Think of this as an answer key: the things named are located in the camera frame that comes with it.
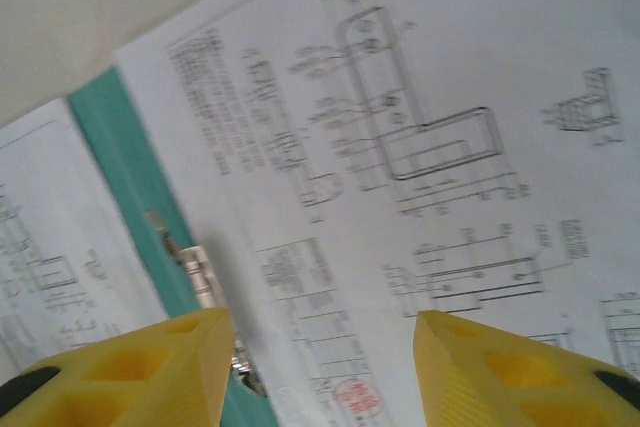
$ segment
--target yellow plastic object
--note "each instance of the yellow plastic object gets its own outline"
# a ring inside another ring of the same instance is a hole
[[[450,314],[418,315],[414,358],[429,427],[640,425],[640,384],[626,372]]]
[[[218,425],[233,331],[228,309],[205,309],[43,360],[60,372],[0,427]]]

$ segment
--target engineering drawing sheet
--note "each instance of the engineering drawing sheet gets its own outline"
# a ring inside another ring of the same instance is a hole
[[[634,2],[203,0],[119,52],[283,425],[423,425],[427,309],[640,375]]]
[[[0,172],[0,350],[16,374],[166,318],[63,101],[0,130]]]

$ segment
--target teal binder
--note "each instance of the teal binder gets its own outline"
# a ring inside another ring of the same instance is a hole
[[[117,70],[108,70],[68,99],[167,313],[175,317],[199,309],[186,274],[166,253],[145,216],[147,211],[156,212],[180,247],[194,245]],[[229,377],[221,425],[277,427],[278,423],[267,399]]]

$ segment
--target white wall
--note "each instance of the white wall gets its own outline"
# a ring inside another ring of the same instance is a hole
[[[82,86],[193,1],[0,0],[0,125]],[[16,374],[0,344],[0,383]]]

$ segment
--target metal clip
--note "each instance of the metal clip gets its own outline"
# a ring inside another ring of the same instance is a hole
[[[180,264],[187,272],[200,306],[203,309],[209,307],[229,307],[224,292],[222,291],[222,286],[215,275],[213,266],[205,250],[199,245],[180,249],[171,237],[166,225],[155,212],[147,212],[146,216],[155,227],[156,232],[160,235],[165,249],[171,258]],[[238,382],[244,384],[254,393],[266,397],[266,390],[238,335],[235,324],[233,329],[233,356],[231,357],[231,371],[233,376]]]

